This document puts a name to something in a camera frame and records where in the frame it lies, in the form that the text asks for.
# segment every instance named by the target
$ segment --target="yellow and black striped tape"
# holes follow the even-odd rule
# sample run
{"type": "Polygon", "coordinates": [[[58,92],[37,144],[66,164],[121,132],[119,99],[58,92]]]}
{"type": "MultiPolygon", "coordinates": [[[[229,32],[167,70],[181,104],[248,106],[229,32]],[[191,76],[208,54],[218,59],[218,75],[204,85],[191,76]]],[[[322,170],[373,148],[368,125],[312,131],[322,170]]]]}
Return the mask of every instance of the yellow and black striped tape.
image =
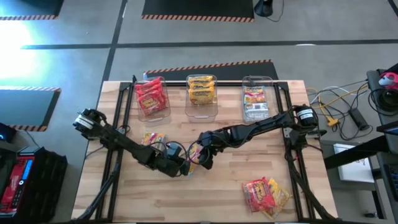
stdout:
{"type": "Polygon", "coordinates": [[[250,17],[230,16],[177,16],[177,15],[143,15],[141,19],[162,19],[162,20],[189,20],[189,21],[220,21],[220,22],[254,22],[250,17]]]}
{"type": "Polygon", "coordinates": [[[253,63],[266,63],[266,62],[271,62],[271,59],[251,60],[251,61],[244,61],[244,62],[217,63],[217,64],[212,64],[212,65],[197,65],[197,66],[179,67],[179,68],[166,68],[166,69],[158,69],[158,70],[149,70],[149,71],[145,71],[144,73],[150,74],[150,73],[159,73],[159,72],[174,72],[174,71],[180,71],[180,70],[215,68],[215,67],[224,67],[224,66],[232,66],[232,65],[247,65],[247,64],[253,64],[253,63]]]}
{"type": "MultiPolygon", "coordinates": [[[[0,86],[0,90],[29,90],[29,91],[57,91],[61,92],[59,87],[34,87],[34,86],[0,86]]],[[[45,131],[47,126],[31,126],[31,125],[8,125],[11,128],[24,131],[45,131]]]]}
{"type": "Polygon", "coordinates": [[[0,90],[61,91],[61,88],[34,86],[0,86],[0,90]]]}
{"type": "Polygon", "coordinates": [[[56,18],[58,18],[58,16],[55,15],[0,16],[0,21],[51,20],[56,18]]]}
{"type": "Polygon", "coordinates": [[[30,126],[30,125],[8,125],[10,128],[14,128],[17,130],[23,131],[45,131],[47,130],[47,126],[30,126]]]}

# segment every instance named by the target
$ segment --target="concrete floor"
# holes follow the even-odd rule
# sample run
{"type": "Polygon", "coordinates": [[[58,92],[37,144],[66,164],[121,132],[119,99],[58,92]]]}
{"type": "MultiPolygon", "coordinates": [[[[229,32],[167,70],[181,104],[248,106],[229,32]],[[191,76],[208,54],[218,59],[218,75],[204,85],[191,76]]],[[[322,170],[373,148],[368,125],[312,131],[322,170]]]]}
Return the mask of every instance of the concrete floor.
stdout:
{"type": "MultiPolygon", "coordinates": [[[[364,80],[366,71],[387,68],[397,62],[398,44],[377,43],[378,40],[398,39],[398,17],[387,0],[285,0],[285,12],[280,22],[256,17],[252,24],[145,21],[140,19],[144,0],[128,1],[126,10],[121,9],[122,3],[122,0],[65,0],[55,21],[0,21],[0,85],[57,86],[62,89],[48,130],[32,133],[39,144],[66,155],[70,164],[54,222],[70,219],[88,144],[73,129],[72,122],[77,111],[96,106],[104,75],[109,75],[109,80],[130,80],[133,74],[142,78],[145,70],[270,58],[280,80],[305,80],[307,87],[320,90],[330,85],[364,80]],[[112,55],[115,45],[109,45],[110,50],[97,44],[112,43],[120,12],[124,12],[124,17],[120,20],[123,23],[118,42],[124,44],[375,41],[353,45],[296,46],[292,42],[262,47],[124,48],[116,49],[113,60],[110,60],[112,64],[107,65],[109,51],[112,55]],[[39,49],[19,50],[23,45],[35,45],[33,47],[39,49]]],[[[281,1],[275,1],[274,17],[279,15],[280,7],[281,1]]],[[[325,95],[324,99],[333,97],[325,95]]],[[[351,101],[353,97],[347,97],[347,100],[351,101]]],[[[340,103],[336,107],[346,110],[340,103]]],[[[369,124],[375,127],[380,124],[365,96],[359,99],[359,109],[369,124]]],[[[321,118],[321,128],[328,129],[324,120],[321,118]]],[[[354,124],[348,121],[346,133],[355,130],[354,124]]],[[[367,141],[378,135],[373,131],[356,141],[367,141]]],[[[339,141],[340,137],[330,131],[323,139],[339,141]]],[[[20,146],[32,144],[24,133],[18,135],[16,143],[20,146]]],[[[390,220],[385,222],[362,217],[363,212],[374,209],[369,192],[336,189],[333,195],[339,217],[344,220],[393,223],[391,211],[390,220]]]]}

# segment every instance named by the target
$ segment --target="food package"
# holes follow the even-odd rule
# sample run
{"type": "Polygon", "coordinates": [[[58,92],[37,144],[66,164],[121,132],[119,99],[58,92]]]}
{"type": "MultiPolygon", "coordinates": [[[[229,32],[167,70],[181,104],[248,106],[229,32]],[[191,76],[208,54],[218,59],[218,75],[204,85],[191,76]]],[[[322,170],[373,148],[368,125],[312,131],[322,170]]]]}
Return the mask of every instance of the food package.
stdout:
{"type": "Polygon", "coordinates": [[[280,211],[282,211],[283,207],[289,200],[290,194],[282,187],[279,187],[278,183],[272,178],[268,181],[268,186],[275,200],[275,207],[267,208],[261,212],[271,219],[276,219],[280,211]]]}
{"type": "Polygon", "coordinates": [[[158,112],[166,107],[166,96],[160,77],[143,85],[135,85],[137,102],[145,116],[158,112]]]}
{"type": "MultiPolygon", "coordinates": [[[[200,156],[200,151],[201,151],[202,147],[199,144],[193,144],[190,151],[189,151],[189,158],[191,158],[191,160],[193,162],[198,163],[199,162],[199,156],[200,156]]],[[[195,169],[195,167],[197,166],[196,164],[194,164],[189,158],[187,158],[187,161],[190,163],[189,166],[189,171],[188,171],[188,176],[190,177],[193,173],[193,170],[195,169]]]]}
{"type": "Polygon", "coordinates": [[[266,88],[264,86],[244,86],[244,103],[265,103],[266,88]]]}
{"type": "Polygon", "coordinates": [[[264,86],[243,87],[243,112],[245,122],[260,121],[269,117],[264,86]]]}
{"type": "Polygon", "coordinates": [[[213,102],[214,87],[201,90],[189,89],[189,99],[191,103],[196,105],[208,104],[213,102]]]}
{"type": "MultiPolygon", "coordinates": [[[[144,137],[142,138],[141,144],[143,145],[150,145],[155,142],[162,142],[165,143],[166,135],[162,133],[150,133],[145,132],[144,137]]],[[[158,150],[163,151],[165,148],[162,143],[153,144],[152,146],[157,148],[158,150]]]]}
{"type": "Polygon", "coordinates": [[[198,76],[198,77],[190,77],[188,79],[188,84],[191,85],[193,83],[195,84],[207,84],[213,80],[213,77],[211,75],[203,75],[203,76],[198,76]]]}
{"type": "Polygon", "coordinates": [[[203,105],[212,103],[215,96],[213,76],[204,75],[188,78],[189,100],[192,104],[203,105]]]}
{"type": "Polygon", "coordinates": [[[250,211],[258,212],[275,207],[275,201],[265,177],[242,184],[242,188],[250,211]]]}

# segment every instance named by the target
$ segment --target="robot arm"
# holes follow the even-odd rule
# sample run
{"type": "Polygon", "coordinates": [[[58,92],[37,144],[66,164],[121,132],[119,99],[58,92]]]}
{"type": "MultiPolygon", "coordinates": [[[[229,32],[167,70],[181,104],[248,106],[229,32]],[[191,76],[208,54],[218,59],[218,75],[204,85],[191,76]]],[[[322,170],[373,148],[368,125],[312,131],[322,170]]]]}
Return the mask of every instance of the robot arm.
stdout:
{"type": "Polygon", "coordinates": [[[213,156],[216,156],[218,152],[223,152],[226,147],[238,148],[254,136],[278,128],[291,128],[291,146],[302,148],[306,144],[305,135],[318,126],[318,121],[313,113],[311,107],[294,106],[288,111],[250,125],[240,124],[201,133],[197,140],[197,143],[203,146],[199,163],[204,168],[211,169],[213,156]]]}
{"type": "Polygon", "coordinates": [[[97,111],[85,109],[73,123],[76,130],[88,140],[99,138],[103,146],[110,150],[125,149],[131,153],[138,163],[152,169],[159,170],[170,177],[177,176],[178,172],[188,175],[189,163],[179,157],[179,150],[174,155],[167,155],[166,150],[160,151],[152,146],[138,144],[114,129],[106,122],[106,116],[97,111]]]}

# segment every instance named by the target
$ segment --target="wooden tabletop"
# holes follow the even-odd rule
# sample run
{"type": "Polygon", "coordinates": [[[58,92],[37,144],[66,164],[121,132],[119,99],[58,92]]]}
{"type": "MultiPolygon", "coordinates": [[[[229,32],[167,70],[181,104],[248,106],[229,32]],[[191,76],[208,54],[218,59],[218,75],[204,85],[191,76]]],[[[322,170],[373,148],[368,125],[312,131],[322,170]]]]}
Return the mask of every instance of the wooden tabletop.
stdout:
{"type": "MultiPolygon", "coordinates": [[[[304,82],[285,81],[293,105],[308,104],[304,82]]],[[[104,82],[98,110],[111,122],[114,116],[120,82],[104,82]]],[[[133,141],[141,142],[145,131],[165,133],[167,140],[178,141],[185,147],[196,140],[201,132],[225,126],[242,124],[241,89],[218,87],[218,115],[213,123],[189,123],[185,114],[185,88],[168,87],[171,113],[169,124],[145,127],[137,119],[137,103],[133,99],[127,134],[133,141]]],[[[272,91],[267,92],[271,116],[277,114],[272,91]]],[[[88,153],[100,147],[90,142],[88,153]]],[[[287,162],[284,159],[284,142],[281,129],[254,137],[239,149],[227,148],[214,157],[211,170],[197,167],[191,177],[169,176],[150,170],[124,153],[114,222],[269,222],[262,213],[250,213],[241,188],[243,182],[274,178],[280,186],[292,193],[287,162]]],[[[106,150],[92,154],[84,163],[72,218],[81,215],[93,201],[101,186],[106,150]]],[[[330,214],[337,217],[320,151],[303,150],[310,188],[330,214]]],[[[302,207],[307,214],[303,193],[302,207]]],[[[277,221],[297,221],[293,198],[289,199],[277,221]]]]}

